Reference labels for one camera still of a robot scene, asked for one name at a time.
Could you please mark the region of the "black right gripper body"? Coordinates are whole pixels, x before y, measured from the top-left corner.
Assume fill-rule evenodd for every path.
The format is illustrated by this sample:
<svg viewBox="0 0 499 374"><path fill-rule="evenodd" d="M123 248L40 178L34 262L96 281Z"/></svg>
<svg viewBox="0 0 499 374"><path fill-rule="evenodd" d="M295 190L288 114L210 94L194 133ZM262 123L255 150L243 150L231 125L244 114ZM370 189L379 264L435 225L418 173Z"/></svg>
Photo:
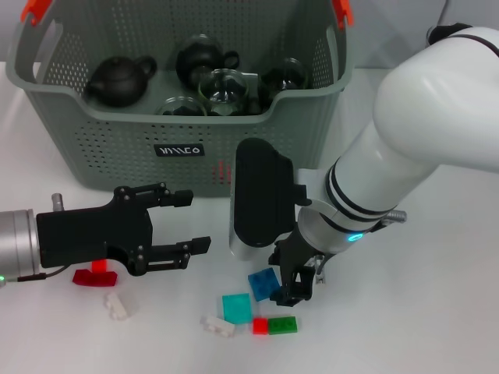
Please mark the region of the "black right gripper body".
<svg viewBox="0 0 499 374"><path fill-rule="evenodd" d="M281 265L278 267L281 274L281 286L291 289L309 289L312 297L316 270L314 264L309 266L306 264L319 255L319 252L309 245L298 228L294 228L286 239L279 242Z"/></svg>

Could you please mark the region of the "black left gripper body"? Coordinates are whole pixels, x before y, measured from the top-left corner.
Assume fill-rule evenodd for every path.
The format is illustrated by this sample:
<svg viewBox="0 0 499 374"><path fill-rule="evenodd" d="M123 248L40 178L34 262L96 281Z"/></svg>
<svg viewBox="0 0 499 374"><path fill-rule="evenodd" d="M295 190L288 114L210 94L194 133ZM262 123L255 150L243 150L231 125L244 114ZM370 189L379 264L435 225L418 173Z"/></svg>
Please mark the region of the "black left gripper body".
<svg viewBox="0 0 499 374"><path fill-rule="evenodd" d="M103 206L39 213L36 217L43 268L113 259L129 274L147 272L152 246L153 187L115 189Z"/></svg>

